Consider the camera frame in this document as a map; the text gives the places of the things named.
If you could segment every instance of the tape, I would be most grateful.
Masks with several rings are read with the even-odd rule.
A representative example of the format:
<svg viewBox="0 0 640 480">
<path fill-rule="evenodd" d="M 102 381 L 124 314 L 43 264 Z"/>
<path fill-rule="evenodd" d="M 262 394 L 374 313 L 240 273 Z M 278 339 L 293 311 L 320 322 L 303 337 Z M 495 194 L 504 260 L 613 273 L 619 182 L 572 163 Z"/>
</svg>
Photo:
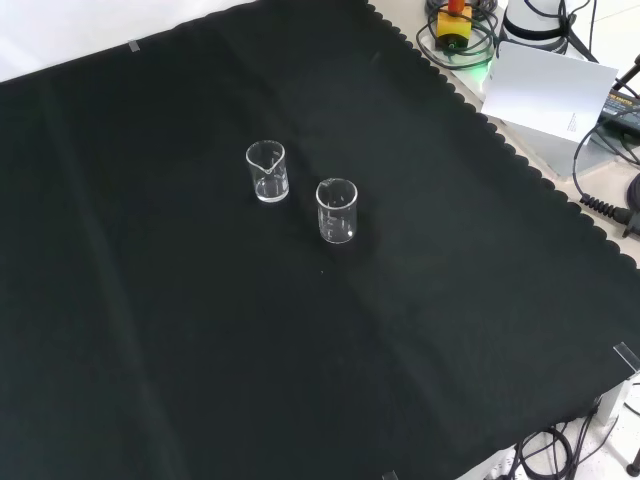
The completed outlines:
<svg viewBox="0 0 640 480">
<path fill-rule="evenodd" d="M 613 347 L 620 357 L 633 369 L 633 373 L 640 372 L 640 358 L 636 357 L 635 353 L 631 351 L 627 344 L 622 342 L 619 345 Z"/>
</svg>

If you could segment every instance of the yellow base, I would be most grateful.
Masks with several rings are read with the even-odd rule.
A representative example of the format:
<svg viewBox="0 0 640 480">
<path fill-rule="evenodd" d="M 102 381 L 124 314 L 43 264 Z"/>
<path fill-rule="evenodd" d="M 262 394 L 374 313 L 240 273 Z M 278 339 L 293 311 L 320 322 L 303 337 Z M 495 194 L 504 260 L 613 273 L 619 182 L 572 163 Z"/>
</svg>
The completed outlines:
<svg viewBox="0 0 640 480">
<path fill-rule="evenodd" d="M 466 6 L 462 15 L 471 18 L 471 7 Z M 471 38 L 471 22 L 465 18 L 452 17 L 446 12 L 438 12 L 438 23 L 436 25 L 436 36 L 438 38 L 447 36 L 462 37 L 469 41 Z"/>
</svg>

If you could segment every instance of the glass beaker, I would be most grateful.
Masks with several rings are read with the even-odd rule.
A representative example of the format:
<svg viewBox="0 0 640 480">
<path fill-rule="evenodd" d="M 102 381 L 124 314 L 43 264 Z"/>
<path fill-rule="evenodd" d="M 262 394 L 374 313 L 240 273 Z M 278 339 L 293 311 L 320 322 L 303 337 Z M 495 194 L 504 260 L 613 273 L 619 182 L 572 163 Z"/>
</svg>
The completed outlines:
<svg viewBox="0 0 640 480">
<path fill-rule="evenodd" d="M 247 150 L 247 163 L 258 200 L 275 203 L 289 194 L 284 157 L 284 147 L 273 140 L 256 142 Z"/>
<path fill-rule="evenodd" d="M 358 229 L 358 189 L 349 180 L 329 178 L 318 185 L 318 225 L 329 243 L 345 243 Z"/>
</svg>

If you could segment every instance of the white cylinder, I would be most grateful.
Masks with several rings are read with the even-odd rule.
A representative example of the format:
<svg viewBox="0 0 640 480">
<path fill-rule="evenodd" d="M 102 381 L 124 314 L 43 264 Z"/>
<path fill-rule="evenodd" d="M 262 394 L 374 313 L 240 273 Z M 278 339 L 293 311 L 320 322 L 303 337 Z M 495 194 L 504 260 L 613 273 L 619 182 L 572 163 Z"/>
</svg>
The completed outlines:
<svg viewBox="0 0 640 480">
<path fill-rule="evenodd" d="M 550 15 L 557 15 L 558 8 L 560 6 L 560 0 L 529 0 L 529 3 L 539 11 Z M 505 19 L 516 27 L 529 30 L 531 32 L 546 32 L 558 30 L 560 28 L 560 21 L 557 18 L 538 15 L 529 8 L 524 0 L 510 0 L 509 6 L 505 12 Z M 561 35 L 545 40 L 530 40 L 523 38 L 517 33 L 510 31 L 508 29 L 508 25 L 503 26 L 502 35 L 508 40 L 552 51 L 558 50 L 558 46 L 562 46 L 566 43 L 561 41 Z"/>
</svg>

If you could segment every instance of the black cloth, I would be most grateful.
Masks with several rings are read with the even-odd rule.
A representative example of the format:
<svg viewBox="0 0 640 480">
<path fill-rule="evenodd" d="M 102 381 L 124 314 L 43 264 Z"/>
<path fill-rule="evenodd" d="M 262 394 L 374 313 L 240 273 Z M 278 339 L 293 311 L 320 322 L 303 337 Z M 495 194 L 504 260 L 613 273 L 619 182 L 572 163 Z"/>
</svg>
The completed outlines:
<svg viewBox="0 0 640 480">
<path fill-rule="evenodd" d="M 0 86 L 0 478 L 451 480 L 631 373 L 635 263 L 370 7 L 138 43 Z"/>
</svg>

